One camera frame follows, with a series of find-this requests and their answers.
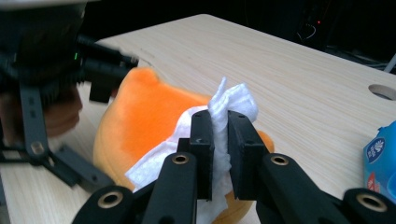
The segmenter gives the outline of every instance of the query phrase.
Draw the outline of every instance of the white tissue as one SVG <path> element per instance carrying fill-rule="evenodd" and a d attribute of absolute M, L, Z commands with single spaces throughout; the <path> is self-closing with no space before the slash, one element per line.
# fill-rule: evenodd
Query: white tissue
<path fill-rule="evenodd" d="M 246 115 L 251 122 L 256 120 L 258 114 L 256 103 L 245 84 L 239 84 L 225 90 L 226 83 L 227 78 L 224 77 L 208 106 L 196 106 L 185 111 L 178 120 L 172 136 L 147 153 L 126 173 L 126 176 L 135 185 L 134 191 L 157 179 L 165 157 L 177 151 L 178 139 L 190 137 L 191 116 L 198 111 L 208 109 L 212 118 L 215 144 L 212 180 L 213 194 L 210 202 L 206 200 L 198 201 L 198 224 L 213 222 L 227 208 L 225 195 L 233 189 L 229 175 L 231 168 L 230 155 L 227 153 L 228 110 Z"/>

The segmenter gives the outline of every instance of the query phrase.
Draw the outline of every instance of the blue plastic bag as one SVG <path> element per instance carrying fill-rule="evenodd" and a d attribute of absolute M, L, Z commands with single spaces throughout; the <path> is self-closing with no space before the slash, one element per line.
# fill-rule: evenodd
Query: blue plastic bag
<path fill-rule="evenodd" d="M 364 184 L 396 203 L 396 121 L 364 148 Z"/>

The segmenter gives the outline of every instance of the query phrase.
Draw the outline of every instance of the orange fabric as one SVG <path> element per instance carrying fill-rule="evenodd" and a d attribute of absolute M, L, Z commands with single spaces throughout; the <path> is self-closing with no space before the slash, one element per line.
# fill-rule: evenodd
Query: orange fabric
<path fill-rule="evenodd" d="M 124 174 L 147 152 L 172 135 L 185 110 L 207 105 L 209 100 L 208 95 L 160 81 L 150 68 L 132 69 L 101 120 L 94 142 L 94 164 L 116 184 L 134 189 Z M 263 132 L 259 135 L 268 149 L 274 151 L 271 138 Z M 231 193 L 228 198 L 234 201 Z M 236 210 L 233 212 L 230 207 L 223 213 L 222 220 L 239 220 L 251 205 L 250 202 L 235 204 Z"/>

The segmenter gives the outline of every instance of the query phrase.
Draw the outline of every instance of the plush toy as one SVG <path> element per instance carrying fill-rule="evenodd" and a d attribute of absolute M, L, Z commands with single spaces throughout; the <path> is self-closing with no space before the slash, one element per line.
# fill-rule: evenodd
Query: plush toy
<path fill-rule="evenodd" d="M 207 105 L 209 100 L 208 95 L 162 82 L 151 68 L 132 69 L 101 120 L 94 143 L 94 164 L 117 185 L 133 190 L 134 184 L 125 173 L 173 133 L 185 110 Z M 258 133 L 273 152 L 271 138 Z M 236 223 L 252 204 L 235 200 L 232 192 L 226 198 L 229 207 L 214 223 Z"/>

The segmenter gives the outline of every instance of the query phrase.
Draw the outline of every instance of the wooden table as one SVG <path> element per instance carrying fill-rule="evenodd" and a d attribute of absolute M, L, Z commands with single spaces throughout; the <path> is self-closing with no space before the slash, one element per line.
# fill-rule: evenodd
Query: wooden table
<path fill-rule="evenodd" d="M 377 129 L 396 120 L 396 102 L 369 90 L 392 90 L 396 76 L 223 21 L 198 15 L 101 41 L 136 54 L 166 82 L 213 95 L 222 77 L 228 86 L 245 82 L 258 106 L 257 129 L 276 151 L 294 158 L 318 186 L 341 198 L 363 186 L 362 149 Z M 106 105 L 88 102 L 77 128 L 58 139 L 85 158 Z M 70 223 L 89 193 L 70 189 L 43 168 L 1 165 L 12 223 Z M 254 208 L 241 223 L 257 223 Z"/>

